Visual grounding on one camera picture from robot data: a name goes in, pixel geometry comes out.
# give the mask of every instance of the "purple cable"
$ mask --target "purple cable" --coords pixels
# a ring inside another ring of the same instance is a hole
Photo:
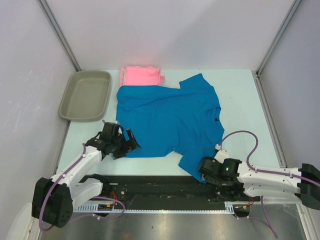
[[[276,231],[274,230],[274,228],[272,227],[270,220],[268,218],[267,212],[266,212],[266,208],[264,205],[264,196],[261,197],[261,206],[262,206],[262,210],[263,210],[263,214],[265,216],[265,219],[267,222],[263,221],[260,217],[256,217],[256,216],[244,216],[244,217],[238,217],[236,213],[234,213],[234,216],[236,217],[237,220],[244,220],[244,219],[254,219],[254,220],[258,220],[261,223],[263,223],[264,225],[266,225],[273,233],[273,235],[275,236],[275,238],[278,238],[278,234],[276,233]]]
[[[82,154],[85,154],[86,153],[86,145],[83,143],[83,152]],[[52,193],[52,191],[54,190],[54,188],[56,187],[56,185],[58,184],[58,182],[63,178],[63,175],[64,174],[67,174],[68,172],[71,171],[71,169],[73,169],[80,161],[81,159],[83,159],[83,155],[81,155],[77,161],[74,162],[74,164],[72,164],[63,174],[61,174],[60,177],[58,177],[58,179],[53,183],[53,185],[50,187],[48,193],[46,194],[45,198],[44,198],[44,201],[42,203],[42,206],[41,206],[41,210],[40,210],[40,215],[39,215],[39,227],[40,227],[40,230],[42,232],[47,232],[49,230],[51,230],[54,226],[51,225],[50,227],[48,227],[47,229],[44,228],[44,225],[43,225],[43,217],[44,217],[44,211],[45,211],[45,208],[46,208],[46,205],[47,205],[47,202],[48,202],[48,199]]]
[[[122,206],[122,211],[118,214],[118,215],[115,215],[115,216],[99,216],[99,215],[96,215],[96,214],[85,214],[85,215],[81,215],[81,216],[78,216],[74,219],[72,219],[71,221],[68,222],[68,224],[70,223],[73,223],[74,221],[76,220],[79,220],[79,219],[82,219],[84,217],[90,217],[90,216],[97,216],[98,218],[102,218],[102,219],[116,219],[116,218],[119,218],[121,217],[124,213],[125,213],[125,210],[126,210],[126,207],[125,205],[117,200],[117,199],[113,199],[113,198],[109,198],[109,197],[104,197],[104,196],[95,196],[93,197],[92,199],[103,199],[103,200],[108,200],[108,201],[114,201],[114,202],[117,202],[118,204],[120,204]]]
[[[255,150],[257,149],[258,147],[258,144],[259,144],[259,140],[258,140],[258,137],[257,135],[255,135],[253,132],[251,131],[247,131],[247,130],[239,130],[239,131],[234,131],[234,132],[231,132],[229,133],[227,136],[225,136],[222,141],[220,142],[220,146],[222,147],[222,143],[228,138],[230,137],[231,135],[233,134],[238,134],[238,133],[247,133],[247,134],[251,134],[254,138],[255,138],[255,146],[254,148],[251,150],[251,152],[248,154],[248,156],[246,157],[246,164],[248,165],[248,167],[255,171],[255,172],[260,172],[260,173],[265,173],[265,174],[276,174],[276,175],[282,175],[282,176],[287,176],[287,177],[293,177],[293,178],[297,178],[297,179],[301,179],[303,181],[306,181],[306,182],[309,182],[311,184],[314,184],[316,185],[317,187],[320,187],[320,183],[316,182],[316,181],[313,181],[309,178],[306,178],[304,176],[299,176],[299,175],[295,175],[295,174],[292,174],[290,175],[289,172],[279,172],[279,171],[270,171],[270,170],[263,170],[263,169],[255,169],[253,166],[251,166],[250,164],[250,157],[251,155],[255,152]]]

